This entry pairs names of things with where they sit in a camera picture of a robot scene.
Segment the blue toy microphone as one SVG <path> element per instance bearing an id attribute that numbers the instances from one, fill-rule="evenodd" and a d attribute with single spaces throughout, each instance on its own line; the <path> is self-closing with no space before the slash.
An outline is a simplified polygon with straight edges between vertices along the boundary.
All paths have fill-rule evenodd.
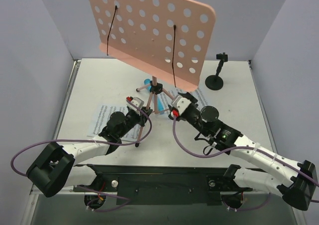
<path id="1" fill-rule="evenodd" d="M 151 81 L 150 79 L 145 79 L 144 80 L 144 85 L 148 85 L 147 90 L 148 90 L 149 93 L 151 92 L 150 81 Z M 157 101 L 158 101 L 158 111 L 162 115 L 162 114 L 164 114 L 164 106 L 163 106 L 163 104 L 162 104 L 162 102 L 160 100 L 160 96 L 159 95 L 157 97 Z"/>

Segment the pink perforated music stand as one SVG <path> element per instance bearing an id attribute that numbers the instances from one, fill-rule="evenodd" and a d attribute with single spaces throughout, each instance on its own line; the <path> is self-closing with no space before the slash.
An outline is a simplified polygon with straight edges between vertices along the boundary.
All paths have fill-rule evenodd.
<path id="1" fill-rule="evenodd" d="M 216 23 L 195 0 L 89 0 L 100 50 L 187 92 L 196 90 Z"/>

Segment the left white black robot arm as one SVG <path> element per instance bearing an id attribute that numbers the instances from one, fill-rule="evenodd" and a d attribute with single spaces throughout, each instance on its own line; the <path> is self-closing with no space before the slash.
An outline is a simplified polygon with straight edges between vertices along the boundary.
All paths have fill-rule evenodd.
<path id="1" fill-rule="evenodd" d="M 63 187 L 91 185 L 97 173 L 80 163 L 114 152 L 136 125 L 143 126 L 152 109 L 128 109 L 127 114 L 114 112 L 97 138 L 87 142 L 59 145 L 50 142 L 28 168 L 27 177 L 46 197 L 56 195 Z"/>

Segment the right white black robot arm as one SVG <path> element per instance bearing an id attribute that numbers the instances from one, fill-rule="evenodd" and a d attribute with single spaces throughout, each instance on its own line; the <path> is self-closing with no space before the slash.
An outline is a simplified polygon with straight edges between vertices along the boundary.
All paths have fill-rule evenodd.
<path id="1" fill-rule="evenodd" d="M 194 139 L 205 141 L 209 149 L 201 155 L 202 158 L 222 154 L 240 158 L 258 170 L 229 166 L 225 177 L 237 187 L 269 192 L 300 211 L 308 210 L 319 186 L 316 167 L 312 162 L 298 162 L 274 153 L 219 120 L 215 107 L 205 106 L 201 110 L 197 107 L 197 99 L 190 93 L 179 93 L 169 107 L 169 118 L 174 124 L 180 120 L 186 121 L 198 131 Z"/>

